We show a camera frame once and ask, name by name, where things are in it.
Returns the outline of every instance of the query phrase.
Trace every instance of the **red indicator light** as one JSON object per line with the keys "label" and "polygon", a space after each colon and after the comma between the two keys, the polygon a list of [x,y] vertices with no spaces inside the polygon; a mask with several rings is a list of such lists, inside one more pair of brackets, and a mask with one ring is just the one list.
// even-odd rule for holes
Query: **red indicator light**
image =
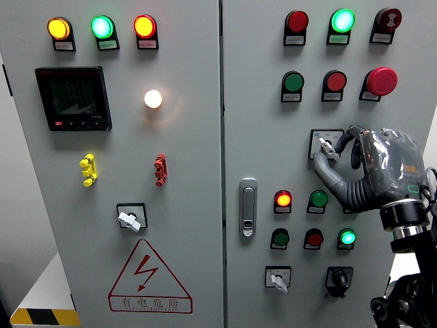
{"label": "red indicator light", "polygon": [[310,246],[320,246],[323,243],[323,236],[321,234],[312,234],[309,238],[308,238],[308,244],[310,244]]}
{"label": "red indicator light", "polygon": [[150,38],[156,32],[156,21],[149,15],[140,15],[134,20],[134,30],[140,38]]}
{"label": "red indicator light", "polygon": [[375,96],[390,94],[397,85],[397,74],[389,67],[379,67],[367,77],[367,89]]}
{"label": "red indicator light", "polygon": [[376,15],[376,24],[386,33],[394,32],[401,25],[401,21],[402,14],[395,8],[384,8]]}
{"label": "red indicator light", "polygon": [[292,194],[286,190],[280,190],[274,196],[274,201],[281,207],[290,206],[292,203]]}
{"label": "red indicator light", "polygon": [[335,72],[329,76],[326,86],[331,91],[339,91],[346,86],[346,76],[341,72]]}
{"label": "red indicator light", "polygon": [[290,12],[287,17],[287,26],[294,33],[301,33],[306,30],[308,22],[307,14],[301,11]]}

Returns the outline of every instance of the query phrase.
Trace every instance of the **yellow terminal connector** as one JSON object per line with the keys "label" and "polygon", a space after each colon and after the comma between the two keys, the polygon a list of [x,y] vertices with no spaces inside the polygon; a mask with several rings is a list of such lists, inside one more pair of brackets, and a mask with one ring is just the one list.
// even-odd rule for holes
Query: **yellow terminal connector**
{"label": "yellow terminal connector", "polygon": [[85,187],[92,186],[97,180],[97,169],[94,155],[87,154],[85,157],[83,157],[79,165],[83,168],[82,176],[86,178],[83,182],[83,185]]}

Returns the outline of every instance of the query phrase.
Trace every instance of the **yellow and black striped tape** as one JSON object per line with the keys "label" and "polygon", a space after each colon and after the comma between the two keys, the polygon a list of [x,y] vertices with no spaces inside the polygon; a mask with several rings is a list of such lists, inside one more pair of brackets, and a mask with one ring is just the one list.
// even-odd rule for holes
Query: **yellow and black striped tape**
{"label": "yellow and black striped tape", "polygon": [[74,310],[17,309],[10,321],[13,325],[80,326]]}

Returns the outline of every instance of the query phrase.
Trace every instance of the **green indicator light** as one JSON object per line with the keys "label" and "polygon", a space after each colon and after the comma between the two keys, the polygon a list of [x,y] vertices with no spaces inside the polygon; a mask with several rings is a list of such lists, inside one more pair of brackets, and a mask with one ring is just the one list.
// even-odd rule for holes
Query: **green indicator light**
{"label": "green indicator light", "polygon": [[114,32],[114,24],[106,16],[97,16],[91,22],[91,30],[97,38],[106,39]]}
{"label": "green indicator light", "polygon": [[299,74],[290,74],[285,79],[285,87],[291,92],[298,91],[303,85],[303,78]]}
{"label": "green indicator light", "polygon": [[313,203],[315,207],[323,207],[328,203],[328,195],[324,191],[314,191],[309,196],[309,201]]}
{"label": "green indicator light", "polygon": [[333,29],[339,33],[346,33],[352,29],[355,23],[355,15],[352,10],[337,10],[331,19]]}
{"label": "green indicator light", "polygon": [[420,193],[419,187],[418,186],[414,186],[413,184],[410,184],[408,186],[408,191],[411,193]]}
{"label": "green indicator light", "polygon": [[284,246],[288,243],[289,239],[286,234],[278,234],[274,238],[274,243],[278,246]]}
{"label": "green indicator light", "polygon": [[350,245],[355,241],[355,233],[352,230],[346,230],[340,233],[340,240],[343,244]]}

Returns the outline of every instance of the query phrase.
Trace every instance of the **yellow indicator light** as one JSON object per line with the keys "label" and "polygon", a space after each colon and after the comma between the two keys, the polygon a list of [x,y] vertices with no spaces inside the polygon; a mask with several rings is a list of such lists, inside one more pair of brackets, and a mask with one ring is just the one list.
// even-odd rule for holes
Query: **yellow indicator light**
{"label": "yellow indicator light", "polygon": [[163,95],[158,90],[147,91],[144,95],[144,102],[150,108],[158,108],[163,102]]}
{"label": "yellow indicator light", "polygon": [[289,195],[280,195],[277,199],[277,203],[280,206],[288,206],[292,202],[292,199]]}
{"label": "yellow indicator light", "polygon": [[65,18],[53,17],[47,23],[47,31],[55,40],[65,40],[70,35],[70,24]]}
{"label": "yellow indicator light", "polygon": [[153,36],[156,31],[155,20],[148,15],[140,15],[134,21],[134,30],[140,38]]}

